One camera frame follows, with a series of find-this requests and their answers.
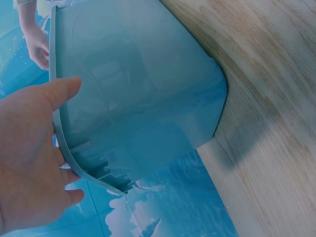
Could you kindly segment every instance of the finger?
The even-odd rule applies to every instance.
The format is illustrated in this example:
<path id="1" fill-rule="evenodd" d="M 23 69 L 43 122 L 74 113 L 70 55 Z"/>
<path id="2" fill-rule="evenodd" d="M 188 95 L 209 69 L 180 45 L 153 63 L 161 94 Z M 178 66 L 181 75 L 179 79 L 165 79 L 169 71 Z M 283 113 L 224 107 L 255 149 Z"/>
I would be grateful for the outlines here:
<path id="1" fill-rule="evenodd" d="M 57 160 L 57 163 L 59 165 L 59 167 L 63 166 L 64 164 L 66 164 L 66 161 L 63 157 L 63 155 L 61 154 L 61 151 L 58 147 L 53 147 L 54 149 L 54 156 Z"/>
<path id="2" fill-rule="evenodd" d="M 54 126 L 53 124 L 51 124 L 50 128 L 49 128 L 49 134 L 48 134 L 49 138 L 54 136 Z"/>
<path id="3" fill-rule="evenodd" d="M 67 208 L 78 204 L 84 198 L 84 192 L 81 189 L 68 190 L 67 193 Z"/>
<path id="4" fill-rule="evenodd" d="M 46 37 L 44 37 L 42 47 L 47 53 L 49 53 L 49 43 L 48 43 L 48 39 Z"/>
<path id="5" fill-rule="evenodd" d="M 64 182 L 64 186 L 68 184 L 72 184 L 75 181 L 78 181 L 80 179 L 80 177 L 77 176 L 71 169 L 59 169 L 59 170 Z"/>
<path id="6" fill-rule="evenodd" d="M 43 58 L 41 59 L 33 59 L 34 62 L 43 70 L 48 70 L 48 61 L 45 59 L 43 60 Z"/>
<path id="7" fill-rule="evenodd" d="M 79 91 L 81 78 L 56 79 L 38 87 L 38 93 L 50 103 L 52 110 L 59 109 L 66 101 L 73 98 Z"/>

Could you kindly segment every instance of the teal plastic panel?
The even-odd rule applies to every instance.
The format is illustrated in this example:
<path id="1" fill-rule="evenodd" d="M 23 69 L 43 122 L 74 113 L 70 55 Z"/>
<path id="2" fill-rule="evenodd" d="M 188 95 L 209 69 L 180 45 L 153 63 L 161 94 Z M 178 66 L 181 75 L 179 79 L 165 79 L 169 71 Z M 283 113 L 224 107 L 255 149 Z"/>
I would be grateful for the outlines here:
<path id="1" fill-rule="evenodd" d="M 90 0 L 51 17 L 50 79 L 82 77 L 54 114 L 78 175 L 122 194 L 211 139 L 224 75 L 161 2 Z"/>

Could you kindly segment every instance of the person's hand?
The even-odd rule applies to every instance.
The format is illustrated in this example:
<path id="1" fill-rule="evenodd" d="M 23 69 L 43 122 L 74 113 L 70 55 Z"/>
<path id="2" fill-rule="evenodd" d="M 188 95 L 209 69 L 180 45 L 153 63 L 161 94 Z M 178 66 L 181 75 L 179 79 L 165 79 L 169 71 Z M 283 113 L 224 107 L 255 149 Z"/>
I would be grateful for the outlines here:
<path id="1" fill-rule="evenodd" d="M 0 235 L 49 224 L 79 203 L 79 179 L 53 147 L 53 111 L 75 96 L 81 79 L 57 79 L 24 88 L 0 101 Z"/>
<path id="2" fill-rule="evenodd" d="M 37 24 L 31 24 L 24 30 L 30 58 L 44 70 L 48 70 L 48 39 Z"/>

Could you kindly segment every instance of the wood grain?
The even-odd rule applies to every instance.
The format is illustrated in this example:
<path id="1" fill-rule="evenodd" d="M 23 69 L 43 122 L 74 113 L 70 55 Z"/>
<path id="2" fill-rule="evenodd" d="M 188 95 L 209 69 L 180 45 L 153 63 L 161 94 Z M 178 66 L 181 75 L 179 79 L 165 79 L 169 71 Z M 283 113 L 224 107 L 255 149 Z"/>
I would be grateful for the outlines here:
<path id="1" fill-rule="evenodd" d="M 316 1 L 162 0 L 230 94 L 199 148 L 241 237 L 316 237 Z"/>

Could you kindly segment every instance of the blue tile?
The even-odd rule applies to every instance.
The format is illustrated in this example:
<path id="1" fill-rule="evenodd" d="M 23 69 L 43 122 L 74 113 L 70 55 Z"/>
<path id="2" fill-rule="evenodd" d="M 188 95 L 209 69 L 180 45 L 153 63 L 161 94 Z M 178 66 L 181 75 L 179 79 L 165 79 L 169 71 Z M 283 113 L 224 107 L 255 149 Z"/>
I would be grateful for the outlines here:
<path id="1" fill-rule="evenodd" d="M 2 237 L 20 237 L 20 234 L 18 231 L 12 231 L 10 233 L 3 235 Z"/>
<path id="2" fill-rule="evenodd" d="M 11 30 L 10 12 L 12 9 L 12 1 L 2 0 L 0 8 L 0 37 Z"/>
<path id="3" fill-rule="evenodd" d="M 109 202 L 121 197 L 93 183 L 88 184 L 98 213 L 110 211 Z"/>
<path id="4" fill-rule="evenodd" d="M 90 218 L 75 225 L 41 233 L 28 234 L 27 237 L 104 237 L 98 217 Z"/>
<path id="5" fill-rule="evenodd" d="M 131 222 L 133 215 L 125 198 L 118 197 L 110 201 L 112 209 L 100 214 L 100 221 L 105 236 L 133 237 L 132 230 L 137 228 Z"/>
<path id="6" fill-rule="evenodd" d="M 97 213 L 95 211 L 91 195 L 88 190 L 88 186 L 85 180 L 80 180 L 75 182 L 74 184 L 68 185 L 67 189 L 83 189 L 85 196 L 82 202 L 79 204 L 69 208 L 65 211 L 64 215 L 59 218 L 57 221 L 53 222 L 50 225 L 46 225 L 43 227 L 21 230 L 20 233 L 23 233 L 22 236 L 30 237 L 33 235 L 38 235 L 50 230 L 59 229 L 65 226 L 73 225 L 91 217 L 96 217 Z"/>

